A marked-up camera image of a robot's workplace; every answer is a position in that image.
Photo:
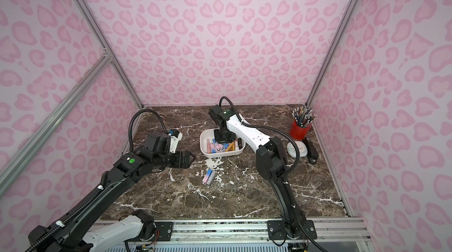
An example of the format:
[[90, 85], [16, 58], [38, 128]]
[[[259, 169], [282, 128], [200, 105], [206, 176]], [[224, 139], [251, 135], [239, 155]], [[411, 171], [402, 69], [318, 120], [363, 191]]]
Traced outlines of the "pink blue lipstick diagonal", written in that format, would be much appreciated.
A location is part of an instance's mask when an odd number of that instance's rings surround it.
[[222, 151], [222, 152], [225, 152], [226, 149], [228, 148], [228, 146], [229, 146], [229, 143], [222, 143], [222, 145], [221, 145], [221, 151]]

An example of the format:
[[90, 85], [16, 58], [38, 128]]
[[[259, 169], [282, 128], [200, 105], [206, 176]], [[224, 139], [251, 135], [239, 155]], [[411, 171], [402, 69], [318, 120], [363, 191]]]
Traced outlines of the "gold glitter lipstick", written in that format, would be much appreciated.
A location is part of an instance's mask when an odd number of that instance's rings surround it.
[[231, 152], [235, 150], [235, 142], [229, 143], [228, 147], [226, 148], [225, 152]]

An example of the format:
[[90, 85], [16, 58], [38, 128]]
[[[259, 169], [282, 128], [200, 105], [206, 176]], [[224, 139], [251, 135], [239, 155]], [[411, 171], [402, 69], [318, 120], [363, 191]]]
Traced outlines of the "black lipstick tube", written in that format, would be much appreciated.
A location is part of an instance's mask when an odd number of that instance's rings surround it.
[[238, 142], [238, 149], [239, 149], [239, 150], [242, 150], [242, 149], [244, 148], [242, 139], [241, 139], [241, 138], [238, 138], [238, 139], [237, 139], [237, 142]]

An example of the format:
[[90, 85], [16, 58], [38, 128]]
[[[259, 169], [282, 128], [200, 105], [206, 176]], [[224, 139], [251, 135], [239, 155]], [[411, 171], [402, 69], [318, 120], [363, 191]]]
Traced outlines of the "pink lip gloss tube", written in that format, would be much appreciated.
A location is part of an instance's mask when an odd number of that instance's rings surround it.
[[210, 140], [207, 140], [207, 153], [211, 154], [212, 153], [212, 143]]

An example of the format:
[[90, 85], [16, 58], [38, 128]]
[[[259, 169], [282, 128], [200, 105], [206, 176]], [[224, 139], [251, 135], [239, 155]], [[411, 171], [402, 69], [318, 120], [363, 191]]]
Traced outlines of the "silver lipstick tube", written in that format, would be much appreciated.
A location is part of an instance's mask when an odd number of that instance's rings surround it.
[[215, 179], [215, 176], [216, 176], [216, 172], [215, 171], [211, 171], [210, 175], [208, 176], [207, 182], [206, 182], [206, 184], [208, 186], [210, 186], [212, 184], [212, 182]]

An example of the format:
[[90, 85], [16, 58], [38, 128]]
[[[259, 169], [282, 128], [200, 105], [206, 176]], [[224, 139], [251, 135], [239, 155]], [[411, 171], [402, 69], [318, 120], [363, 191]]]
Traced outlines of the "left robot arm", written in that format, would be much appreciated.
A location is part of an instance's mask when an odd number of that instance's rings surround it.
[[177, 145], [182, 134], [164, 128], [150, 133], [143, 145], [134, 147], [135, 120], [146, 110], [132, 117], [128, 128], [129, 150], [102, 173], [101, 180], [75, 207], [51, 225], [37, 226], [28, 235], [30, 252], [92, 252], [95, 244], [86, 234], [97, 219], [121, 195], [135, 186], [143, 177], [166, 168], [187, 169], [195, 160], [190, 151], [179, 151]]

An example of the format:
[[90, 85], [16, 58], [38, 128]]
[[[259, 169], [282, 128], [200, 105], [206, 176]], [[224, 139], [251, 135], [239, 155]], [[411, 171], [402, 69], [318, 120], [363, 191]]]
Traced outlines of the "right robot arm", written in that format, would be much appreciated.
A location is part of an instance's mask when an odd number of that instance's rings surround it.
[[[306, 215], [298, 205], [288, 182], [288, 176], [300, 162], [300, 152], [295, 141], [276, 128], [249, 124], [226, 96], [222, 96], [219, 103], [210, 108], [209, 116], [218, 126], [218, 129], [214, 131], [214, 139], [217, 143], [232, 143], [235, 139], [240, 138], [255, 152], [257, 171], [263, 179], [270, 183], [277, 197], [286, 237], [297, 239], [303, 236], [321, 252], [326, 251], [307, 232]], [[264, 134], [261, 129], [280, 134], [293, 145], [295, 159], [291, 167], [288, 166], [281, 139]]]

